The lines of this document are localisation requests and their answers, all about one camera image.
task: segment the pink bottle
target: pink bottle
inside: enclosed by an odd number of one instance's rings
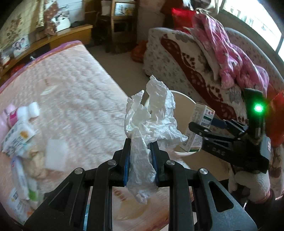
[[[0,147],[2,140],[5,138],[7,133],[10,131],[8,125],[8,116],[11,112],[16,110],[15,106],[10,104],[1,114],[0,114]]]

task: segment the window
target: window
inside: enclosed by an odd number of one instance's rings
[[[224,10],[248,24],[276,50],[281,32],[266,9],[257,0],[226,0]]]
[[[278,55],[284,61],[284,41],[282,42],[282,45],[281,45],[280,50],[278,52]]]

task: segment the gloved hand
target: gloved hand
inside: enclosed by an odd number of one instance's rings
[[[234,175],[233,171],[229,172],[228,191],[232,193],[237,190],[238,185],[243,185],[250,189],[248,199],[253,203],[265,203],[270,196],[270,181],[268,171],[264,173],[250,173],[239,171]]]

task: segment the white bottle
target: white bottle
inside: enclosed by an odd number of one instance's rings
[[[10,113],[8,124],[13,127],[17,121],[28,121],[30,118],[39,116],[39,106],[37,102],[31,103],[27,107],[19,107]]]

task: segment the beige cloth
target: beige cloth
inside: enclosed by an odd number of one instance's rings
[[[66,171],[50,172],[40,181],[44,192],[55,189],[77,167],[88,170],[111,159],[126,138],[127,96],[81,42],[75,43],[35,60],[0,90],[0,111],[9,103],[18,107],[38,102],[40,116],[31,123],[39,149],[45,149],[47,139],[64,139],[69,145]],[[41,96],[48,86],[57,88]],[[172,158],[184,164],[178,156]],[[0,153],[0,200],[10,215],[6,201],[13,187],[10,159]],[[138,204],[126,188],[113,193],[114,231],[160,230],[168,223],[168,188],[160,189],[147,205]]]
[[[44,26],[44,0],[23,0],[8,17],[0,30],[0,47],[14,42]]]

